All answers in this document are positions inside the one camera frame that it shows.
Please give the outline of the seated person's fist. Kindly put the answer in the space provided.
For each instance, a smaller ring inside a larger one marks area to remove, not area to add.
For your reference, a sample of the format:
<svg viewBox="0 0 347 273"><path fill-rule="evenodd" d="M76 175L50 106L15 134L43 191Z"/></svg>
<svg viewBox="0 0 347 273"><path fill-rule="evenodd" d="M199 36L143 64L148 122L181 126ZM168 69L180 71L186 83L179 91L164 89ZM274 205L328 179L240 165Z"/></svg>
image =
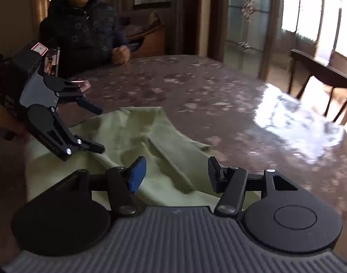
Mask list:
<svg viewBox="0 0 347 273"><path fill-rule="evenodd" d="M114 65L123 65L130 60L130 48L127 45L113 48L111 52L112 62Z"/></svg>

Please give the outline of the operator left hand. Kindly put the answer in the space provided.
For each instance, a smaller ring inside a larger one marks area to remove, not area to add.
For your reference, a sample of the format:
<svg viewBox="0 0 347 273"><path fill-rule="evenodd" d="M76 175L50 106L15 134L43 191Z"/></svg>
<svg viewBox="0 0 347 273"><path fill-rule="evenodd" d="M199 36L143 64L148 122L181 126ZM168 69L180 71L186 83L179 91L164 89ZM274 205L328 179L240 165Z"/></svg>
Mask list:
<svg viewBox="0 0 347 273"><path fill-rule="evenodd" d="M0 104L0 130L11 131L17 137L28 139L29 133L23 123Z"/></svg>

